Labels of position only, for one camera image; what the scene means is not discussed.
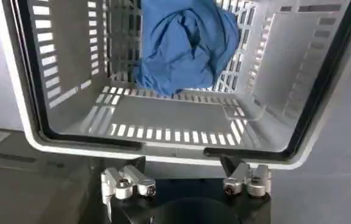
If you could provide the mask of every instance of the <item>opening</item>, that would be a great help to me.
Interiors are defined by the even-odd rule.
[[[292,11],[292,6],[281,6],[281,12],[290,12]]]
[[[299,12],[336,12],[340,9],[340,4],[305,5],[299,7]]]
[[[3,154],[3,153],[0,153],[0,159],[18,161],[18,162],[22,162],[22,163],[34,163],[37,160],[37,159],[32,158],[32,157],[18,156],[18,155],[13,155],[13,154]]]

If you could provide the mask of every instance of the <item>metal clamp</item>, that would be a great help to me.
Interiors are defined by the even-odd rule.
[[[142,196],[152,197],[156,193],[155,180],[146,177],[134,166],[128,165],[123,168],[124,177],[134,186],[137,186],[138,193]]]
[[[262,197],[271,191],[271,174],[266,165],[259,165],[252,178],[247,182],[247,191],[251,196]]]
[[[227,195],[236,195],[242,192],[242,187],[247,184],[247,179],[250,175],[250,166],[246,163],[241,163],[231,174],[223,181],[224,192]]]

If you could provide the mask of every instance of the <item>blue fabric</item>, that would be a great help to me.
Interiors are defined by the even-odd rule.
[[[213,0],[142,0],[142,11],[137,84],[165,96],[212,86],[239,44],[235,15]]]

